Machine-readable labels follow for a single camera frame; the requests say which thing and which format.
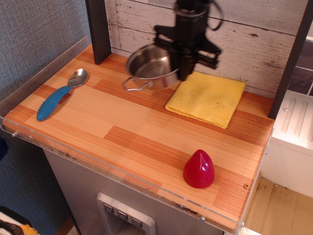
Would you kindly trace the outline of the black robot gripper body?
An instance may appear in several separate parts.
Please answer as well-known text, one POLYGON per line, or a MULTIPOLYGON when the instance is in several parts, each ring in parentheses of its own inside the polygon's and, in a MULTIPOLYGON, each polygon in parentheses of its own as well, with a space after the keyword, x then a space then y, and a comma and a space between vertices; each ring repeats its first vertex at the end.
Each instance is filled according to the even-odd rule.
POLYGON ((177 12, 175 26, 155 26, 155 45, 181 55, 191 55, 197 63, 216 69, 221 49, 206 38, 207 20, 208 12, 196 15, 177 12))

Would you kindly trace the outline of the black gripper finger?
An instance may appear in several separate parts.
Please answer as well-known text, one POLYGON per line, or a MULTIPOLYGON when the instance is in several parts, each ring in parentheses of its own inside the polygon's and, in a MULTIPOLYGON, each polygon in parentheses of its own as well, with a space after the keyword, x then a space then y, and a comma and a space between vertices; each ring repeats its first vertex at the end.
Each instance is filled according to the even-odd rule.
POLYGON ((172 71, 177 71, 177 73, 181 73, 181 54, 175 50, 169 50, 169 54, 172 71))
POLYGON ((197 60, 191 55, 182 55, 179 58, 179 80, 185 81, 187 77, 193 72, 197 60))

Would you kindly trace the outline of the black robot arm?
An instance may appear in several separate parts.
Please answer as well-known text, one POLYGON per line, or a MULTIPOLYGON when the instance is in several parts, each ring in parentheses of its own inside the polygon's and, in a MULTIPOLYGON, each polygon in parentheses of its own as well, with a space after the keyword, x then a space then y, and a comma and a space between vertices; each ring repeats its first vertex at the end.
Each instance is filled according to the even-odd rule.
POLYGON ((180 81, 186 80, 197 63, 212 69, 218 66, 222 50, 205 35, 211 4, 223 18, 221 8, 214 0, 178 0, 174 5, 175 26, 155 26, 154 43, 169 51, 171 66, 178 70, 180 81))

